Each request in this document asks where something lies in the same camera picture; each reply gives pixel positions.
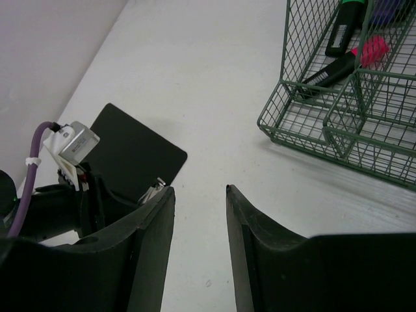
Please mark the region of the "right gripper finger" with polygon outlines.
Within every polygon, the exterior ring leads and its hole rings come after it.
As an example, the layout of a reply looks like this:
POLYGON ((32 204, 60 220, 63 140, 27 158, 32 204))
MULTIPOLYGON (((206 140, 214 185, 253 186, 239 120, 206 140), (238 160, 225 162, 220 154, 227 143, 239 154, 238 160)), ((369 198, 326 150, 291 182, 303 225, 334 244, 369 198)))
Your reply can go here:
POLYGON ((415 234, 306 238, 226 188, 238 311, 414 311, 415 234))

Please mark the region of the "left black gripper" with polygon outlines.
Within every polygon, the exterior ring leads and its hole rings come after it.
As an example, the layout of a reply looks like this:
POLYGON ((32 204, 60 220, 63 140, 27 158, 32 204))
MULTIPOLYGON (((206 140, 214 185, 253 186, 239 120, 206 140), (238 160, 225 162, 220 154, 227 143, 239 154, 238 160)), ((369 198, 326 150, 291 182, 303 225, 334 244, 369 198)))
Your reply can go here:
POLYGON ((164 188, 140 207, 114 193, 88 162, 77 173, 76 232, 84 238, 55 247, 2 239, 1 310, 159 311, 174 230, 174 189, 164 188))

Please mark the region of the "black mat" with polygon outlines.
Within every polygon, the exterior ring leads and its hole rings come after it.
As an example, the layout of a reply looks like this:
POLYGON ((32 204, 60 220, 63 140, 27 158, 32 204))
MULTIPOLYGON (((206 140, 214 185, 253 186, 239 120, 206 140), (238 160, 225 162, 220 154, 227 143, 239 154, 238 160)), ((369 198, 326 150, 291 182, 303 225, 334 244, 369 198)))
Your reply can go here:
POLYGON ((111 103, 90 129, 100 141, 84 160, 113 193, 132 202, 158 178, 171 185, 187 160, 185 151, 111 103))

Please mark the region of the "green highlighter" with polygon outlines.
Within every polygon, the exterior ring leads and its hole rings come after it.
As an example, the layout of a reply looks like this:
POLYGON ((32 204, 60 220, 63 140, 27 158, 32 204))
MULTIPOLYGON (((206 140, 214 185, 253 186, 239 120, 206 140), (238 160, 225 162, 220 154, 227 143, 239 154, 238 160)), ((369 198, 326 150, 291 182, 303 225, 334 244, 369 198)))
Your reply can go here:
POLYGON ((356 29, 362 28, 368 1, 341 1, 337 17, 331 29, 325 55, 340 57, 343 55, 356 29))

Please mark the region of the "purple highlighter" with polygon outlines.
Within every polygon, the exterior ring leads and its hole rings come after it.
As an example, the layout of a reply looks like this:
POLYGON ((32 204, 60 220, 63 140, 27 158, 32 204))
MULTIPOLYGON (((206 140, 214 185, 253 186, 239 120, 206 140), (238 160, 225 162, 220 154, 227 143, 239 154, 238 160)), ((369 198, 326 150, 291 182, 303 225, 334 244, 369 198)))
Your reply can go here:
POLYGON ((386 27, 406 19, 414 1, 410 0, 379 0, 374 1, 369 25, 372 27, 386 27))

